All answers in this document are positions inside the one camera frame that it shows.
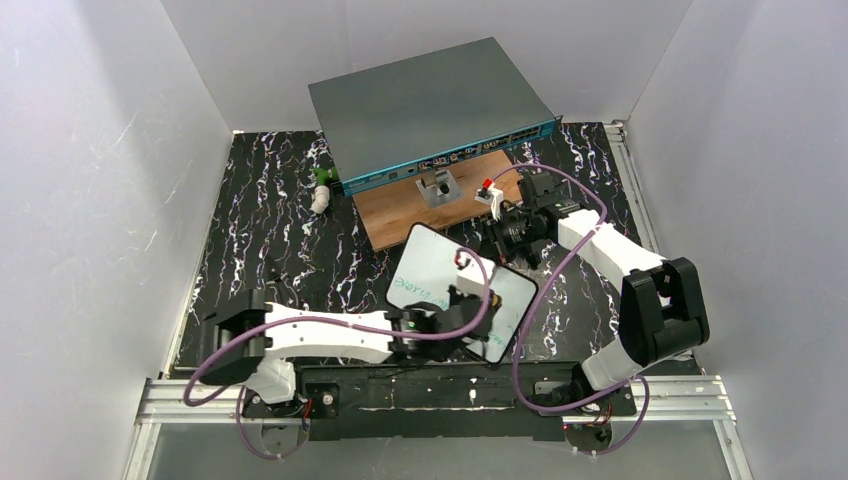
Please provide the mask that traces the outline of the green white plastic toy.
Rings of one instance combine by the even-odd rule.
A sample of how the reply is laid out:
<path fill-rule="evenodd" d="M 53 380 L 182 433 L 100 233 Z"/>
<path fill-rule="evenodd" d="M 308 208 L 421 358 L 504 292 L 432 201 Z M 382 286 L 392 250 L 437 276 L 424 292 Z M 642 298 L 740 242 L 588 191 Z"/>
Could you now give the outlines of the green white plastic toy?
<path fill-rule="evenodd" d="M 330 205 L 332 185 L 339 181 L 338 172 L 335 167 L 329 169 L 315 167 L 312 173 L 316 184 L 312 193 L 310 210 L 316 215 L 321 215 Z"/>

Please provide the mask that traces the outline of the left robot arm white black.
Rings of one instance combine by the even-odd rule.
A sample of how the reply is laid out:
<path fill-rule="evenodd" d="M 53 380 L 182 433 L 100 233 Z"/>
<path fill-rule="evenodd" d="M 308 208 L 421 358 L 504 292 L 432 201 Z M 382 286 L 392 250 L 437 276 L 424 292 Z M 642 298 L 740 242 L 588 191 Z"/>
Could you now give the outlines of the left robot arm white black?
<path fill-rule="evenodd" d="M 242 385 L 269 404 L 298 395 L 298 358 L 338 357 L 366 364 L 443 362 L 468 343 L 489 337 L 503 304 L 493 291 L 448 289 L 447 308 L 418 302 L 360 314 L 302 311 L 251 289 L 204 321 L 208 356 L 192 376 L 204 385 Z"/>

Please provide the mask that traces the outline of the small whiteboard black frame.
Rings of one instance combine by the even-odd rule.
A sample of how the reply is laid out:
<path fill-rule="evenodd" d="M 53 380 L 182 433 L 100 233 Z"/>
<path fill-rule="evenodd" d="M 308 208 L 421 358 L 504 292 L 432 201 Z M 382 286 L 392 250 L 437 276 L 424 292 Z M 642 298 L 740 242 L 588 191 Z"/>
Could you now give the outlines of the small whiteboard black frame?
<path fill-rule="evenodd" d="M 388 304 L 400 308 L 430 302 L 447 307 L 448 288 L 456 279 L 454 255 L 459 247 L 458 242 L 424 224 L 414 225 L 386 292 Z M 530 277 L 498 265 L 489 282 L 498 297 L 490 339 L 465 349 L 482 361 L 496 364 L 506 356 L 539 287 Z"/>

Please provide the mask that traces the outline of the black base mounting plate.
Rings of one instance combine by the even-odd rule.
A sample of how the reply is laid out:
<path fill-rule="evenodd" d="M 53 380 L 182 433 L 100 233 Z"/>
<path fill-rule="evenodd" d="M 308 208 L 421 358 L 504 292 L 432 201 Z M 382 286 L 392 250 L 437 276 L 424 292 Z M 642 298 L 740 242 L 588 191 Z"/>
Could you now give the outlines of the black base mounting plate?
<path fill-rule="evenodd" d="M 270 405 L 249 392 L 248 419 L 305 418 L 312 441 L 364 438 L 529 437 L 561 441 L 561 416 L 521 403 L 509 364 L 303 365 L 297 398 Z"/>

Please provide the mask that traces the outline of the wooden board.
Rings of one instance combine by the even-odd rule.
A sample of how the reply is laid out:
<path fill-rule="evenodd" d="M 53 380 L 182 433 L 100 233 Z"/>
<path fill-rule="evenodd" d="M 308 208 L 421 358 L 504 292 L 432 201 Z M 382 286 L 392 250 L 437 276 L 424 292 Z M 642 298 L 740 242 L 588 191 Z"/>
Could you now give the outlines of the wooden board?
<path fill-rule="evenodd" d="M 422 175 L 398 180 L 353 196 L 360 219 L 375 251 L 406 241 L 416 223 L 445 229 L 490 213 L 486 204 L 474 200 L 482 182 L 511 165 L 502 151 L 472 158 L 447 168 L 456 178 L 463 197 L 447 205 L 430 208 L 415 181 Z"/>

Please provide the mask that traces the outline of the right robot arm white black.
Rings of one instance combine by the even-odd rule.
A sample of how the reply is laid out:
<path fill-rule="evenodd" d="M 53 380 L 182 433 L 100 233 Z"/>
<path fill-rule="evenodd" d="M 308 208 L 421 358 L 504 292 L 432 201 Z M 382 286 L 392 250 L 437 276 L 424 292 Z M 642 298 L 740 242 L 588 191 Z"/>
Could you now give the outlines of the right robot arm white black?
<path fill-rule="evenodd" d="M 686 258 L 666 259 L 644 249 L 567 197 L 549 173 L 518 182 L 520 204 L 505 199 L 487 179 L 475 198 L 489 206 L 485 246 L 501 263 L 524 258 L 531 267 L 550 243 L 575 253 L 616 286 L 620 302 L 616 337 L 572 370 L 562 403 L 607 390 L 710 337 L 699 275 Z"/>

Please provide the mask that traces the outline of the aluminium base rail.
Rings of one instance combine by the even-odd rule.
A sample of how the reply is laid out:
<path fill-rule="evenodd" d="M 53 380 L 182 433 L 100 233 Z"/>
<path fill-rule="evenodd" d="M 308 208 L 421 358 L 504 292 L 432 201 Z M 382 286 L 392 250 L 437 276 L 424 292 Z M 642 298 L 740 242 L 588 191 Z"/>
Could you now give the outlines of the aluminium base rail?
<path fill-rule="evenodd" d="M 718 375 L 648 376 L 646 385 L 636 381 L 621 397 L 635 410 L 647 407 L 648 421 L 711 421 L 721 442 L 730 476 L 751 479 L 741 440 L 736 430 L 736 415 L 721 377 Z M 210 402 L 188 407 L 183 401 L 186 380 L 150 380 L 144 388 L 136 416 L 135 439 L 125 467 L 125 479 L 145 479 L 152 465 L 152 456 L 160 426 L 166 423 L 233 423 L 238 386 L 227 387 L 220 394 L 216 388 L 197 385 L 195 392 Z M 391 380 L 382 386 L 373 381 L 358 387 L 375 407 L 366 410 L 399 411 L 485 411 L 504 410 L 514 406 L 511 392 L 497 393 L 495 382 L 473 374 L 459 381 Z"/>

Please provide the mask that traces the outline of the silver metal bracket mount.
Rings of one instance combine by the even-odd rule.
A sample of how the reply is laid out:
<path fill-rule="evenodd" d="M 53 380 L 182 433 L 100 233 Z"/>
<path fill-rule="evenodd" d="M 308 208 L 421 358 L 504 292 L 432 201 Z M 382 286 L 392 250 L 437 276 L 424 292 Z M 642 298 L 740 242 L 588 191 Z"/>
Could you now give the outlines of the silver metal bracket mount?
<path fill-rule="evenodd" d="M 447 169 L 436 169 L 423 173 L 415 184 L 430 208 L 437 208 L 458 201 L 463 197 L 454 175 Z"/>

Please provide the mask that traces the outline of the grey teal network switch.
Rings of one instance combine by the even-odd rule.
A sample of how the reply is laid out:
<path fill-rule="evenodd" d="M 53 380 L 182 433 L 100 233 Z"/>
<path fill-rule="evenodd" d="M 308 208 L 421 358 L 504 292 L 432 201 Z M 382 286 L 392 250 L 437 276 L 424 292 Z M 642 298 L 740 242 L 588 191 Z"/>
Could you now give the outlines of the grey teal network switch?
<path fill-rule="evenodd" d="M 547 137 L 561 123 L 493 37 L 308 89 L 346 196 Z"/>

